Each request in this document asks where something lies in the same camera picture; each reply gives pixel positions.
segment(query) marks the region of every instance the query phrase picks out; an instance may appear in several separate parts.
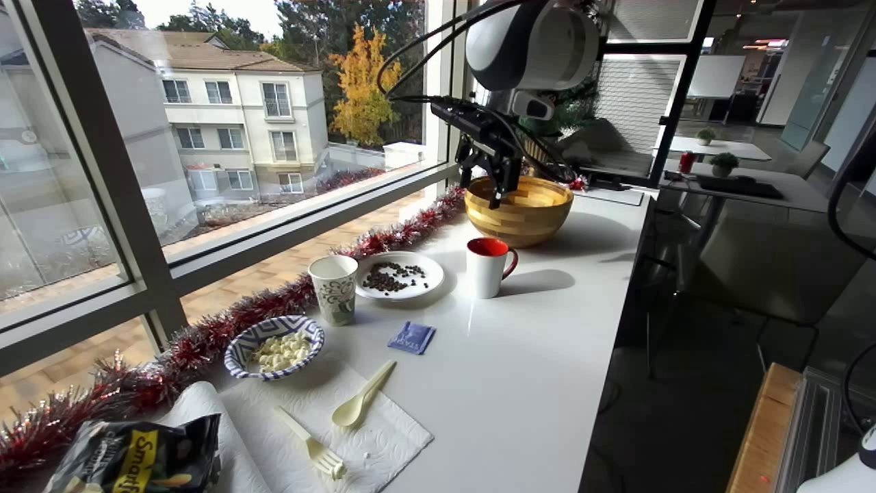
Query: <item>blue packet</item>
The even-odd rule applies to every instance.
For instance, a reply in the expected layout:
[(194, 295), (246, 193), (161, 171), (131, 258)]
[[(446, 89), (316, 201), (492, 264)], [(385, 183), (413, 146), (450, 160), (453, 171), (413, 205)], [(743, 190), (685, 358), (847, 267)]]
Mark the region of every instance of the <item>blue packet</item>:
[(433, 327), (405, 321), (403, 332), (388, 343), (388, 347), (421, 356), (431, 347), (433, 337)]

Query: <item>plastic fork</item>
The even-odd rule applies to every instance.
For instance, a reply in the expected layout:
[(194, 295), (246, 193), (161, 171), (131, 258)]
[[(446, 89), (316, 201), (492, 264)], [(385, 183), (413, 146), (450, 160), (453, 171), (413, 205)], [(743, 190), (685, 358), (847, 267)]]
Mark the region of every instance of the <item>plastic fork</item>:
[(281, 410), (290, 420), (292, 434), (303, 442), (310, 464), (331, 478), (340, 480), (344, 475), (344, 460), (331, 452), (323, 442), (318, 442), (292, 415)]

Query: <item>food on plate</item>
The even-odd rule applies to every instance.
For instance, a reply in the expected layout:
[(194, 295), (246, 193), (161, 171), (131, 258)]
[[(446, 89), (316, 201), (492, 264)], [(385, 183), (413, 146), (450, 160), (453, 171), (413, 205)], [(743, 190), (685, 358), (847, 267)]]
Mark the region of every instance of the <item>food on plate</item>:
[(302, 332), (269, 337), (254, 347), (254, 365), (261, 372), (295, 368), (307, 358), (310, 341)]
[(431, 289), (431, 283), (421, 267), (372, 264), (362, 280), (362, 289), (388, 295), (409, 289)]

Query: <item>tree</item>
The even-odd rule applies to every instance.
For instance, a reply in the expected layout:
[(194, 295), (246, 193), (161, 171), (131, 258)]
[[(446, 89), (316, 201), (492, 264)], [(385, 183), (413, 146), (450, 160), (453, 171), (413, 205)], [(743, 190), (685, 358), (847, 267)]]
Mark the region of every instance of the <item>tree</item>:
[(84, 27), (145, 27), (134, 0), (80, 0), (76, 15)]
[(266, 45), (266, 37), (254, 34), (250, 20), (232, 20), (212, 2), (191, 2), (188, 16), (169, 16), (160, 31), (214, 34), (231, 50), (261, 50)]
[[(385, 37), (385, 52), (396, 52), (425, 31), (425, 0), (275, 0), (281, 37), (269, 45), (281, 60), (316, 65), (323, 71), (325, 111), (342, 98), (338, 65), (325, 63), (331, 52), (353, 50), (353, 27)], [(403, 65), (420, 60), (420, 50), (403, 59)], [(421, 94), (421, 74), (409, 91)], [(421, 141), (421, 106), (396, 106), (396, 124), (385, 141)]]
[[(396, 122), (388, 98), (379, 91), (375, 80), (384, 65), (385, 37), (365, 37), (365, 27), (353, 27), (353, 50), (349, 54), (331, 54), (338, 65), (342, 101), (333, 105), (331, 126), (362, 146), (381, 146), (381, 126)], [(391, 63), (384, 71), (384, 85), (391, 89), (403, 74), (403, 63)]]

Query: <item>sky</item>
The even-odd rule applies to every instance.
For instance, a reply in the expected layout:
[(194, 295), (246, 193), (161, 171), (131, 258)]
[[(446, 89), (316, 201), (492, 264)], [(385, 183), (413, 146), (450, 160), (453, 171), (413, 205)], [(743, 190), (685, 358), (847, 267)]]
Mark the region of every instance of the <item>sky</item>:
[[(266, 38), (280, 37), (275, 0), (198, 0), (198, 5), (214, 5), (228, 16), (250, 20), (251, 31)], [(172, 15), (188, 15), (191, 0), (138, 0), (145, 16), (145, 27), (164, 24)]]

